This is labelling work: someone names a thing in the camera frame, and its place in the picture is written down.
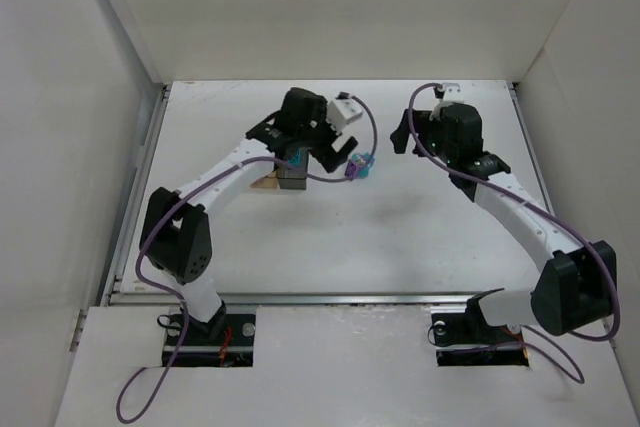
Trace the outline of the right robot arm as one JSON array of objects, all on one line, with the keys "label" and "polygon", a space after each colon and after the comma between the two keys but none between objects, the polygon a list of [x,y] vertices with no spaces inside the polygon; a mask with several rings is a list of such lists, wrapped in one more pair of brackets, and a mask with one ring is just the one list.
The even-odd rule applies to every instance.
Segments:
[{"label": "right robot arm", "polygon": [[415,141],[414,154],[443,168],[524,249],[539,273],[531,288],[497,288],[469,300],[473,327],[534,324],[561,336],[619,316],[613,248],[586,241],[526,192],[509,165],[485,150],[475,107],[442,102],[431,111],[408,108],[390,140],[397,154]]}]

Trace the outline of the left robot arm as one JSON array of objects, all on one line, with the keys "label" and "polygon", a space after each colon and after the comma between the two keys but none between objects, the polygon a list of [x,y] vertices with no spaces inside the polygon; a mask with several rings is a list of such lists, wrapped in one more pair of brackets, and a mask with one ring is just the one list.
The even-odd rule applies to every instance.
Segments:
[{"label": "left robot arm", "polygon": [[335,172],[358,145],[349,137],[336,148],[336,140],[368,111],[347,93],[326,99],[292,87],[281,107],[250,128],[222,161],[176,190],[159,187],[151,194],[138,258],[168,277],[162,288],[180,302],[184,330],[212,341],[223,329],[226,306],[209,272],[211,220],[275,170],[305,174],[305,166],[291,161],[298,153],[312,157],[326,173]]}]

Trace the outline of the round teal printed lego tile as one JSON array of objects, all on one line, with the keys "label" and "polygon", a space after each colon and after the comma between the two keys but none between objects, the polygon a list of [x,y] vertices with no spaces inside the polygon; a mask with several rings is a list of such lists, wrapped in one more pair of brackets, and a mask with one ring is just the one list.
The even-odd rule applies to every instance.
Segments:
[{"label": "round teal printed lego tile", "polygon": [[353,178],[364,179],[369,175],[369,171],[375,163],[375,157],[368,152],[357,153],[352,156],[351,162],[354,167]]}]

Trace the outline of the teal lego brick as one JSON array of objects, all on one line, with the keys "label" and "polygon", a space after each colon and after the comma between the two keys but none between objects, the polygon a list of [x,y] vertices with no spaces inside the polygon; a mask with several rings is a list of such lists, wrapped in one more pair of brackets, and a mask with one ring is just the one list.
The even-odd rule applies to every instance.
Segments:
[{"label": "teal lego brick", "polygon": [[288,160],[288,163],[300,169],[308,168],[308,153],[304,149],[298,149],[296,153]]}]

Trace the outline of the purple lego brick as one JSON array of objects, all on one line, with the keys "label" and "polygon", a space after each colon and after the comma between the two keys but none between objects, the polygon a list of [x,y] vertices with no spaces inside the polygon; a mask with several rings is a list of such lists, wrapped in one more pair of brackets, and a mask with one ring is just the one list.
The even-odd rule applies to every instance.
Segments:
[{"label": "purple lego brick", "polygon": [[348,160],[345,168],[344,176],[348,181],[353,181],[361,177],[363,164],[359,157],[353,157]]}]

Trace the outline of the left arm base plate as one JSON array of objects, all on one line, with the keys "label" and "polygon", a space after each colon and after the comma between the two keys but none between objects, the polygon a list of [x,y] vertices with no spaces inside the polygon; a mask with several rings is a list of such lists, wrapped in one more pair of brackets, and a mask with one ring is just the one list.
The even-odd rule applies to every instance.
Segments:
[{"label": "left arm base plate", "polygon": [[189,320],[186,336],[178,346],[183,315],[161,314],[157,325],[165,331],[161,353],[163,366],[198,368],[248,368],[253,366],[257,316],[231,312],[214,320],[212,327]]}]

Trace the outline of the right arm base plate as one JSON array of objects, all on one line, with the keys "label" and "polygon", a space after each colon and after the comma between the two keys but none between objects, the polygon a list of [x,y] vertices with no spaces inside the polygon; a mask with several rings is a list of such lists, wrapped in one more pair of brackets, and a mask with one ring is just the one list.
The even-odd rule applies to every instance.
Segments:
[{"label": "right arm base plate", "polygon": [[476,314],[432,311],[429,342],[436,347],[439,367],[528,367],[521,334],[489,326]]}]

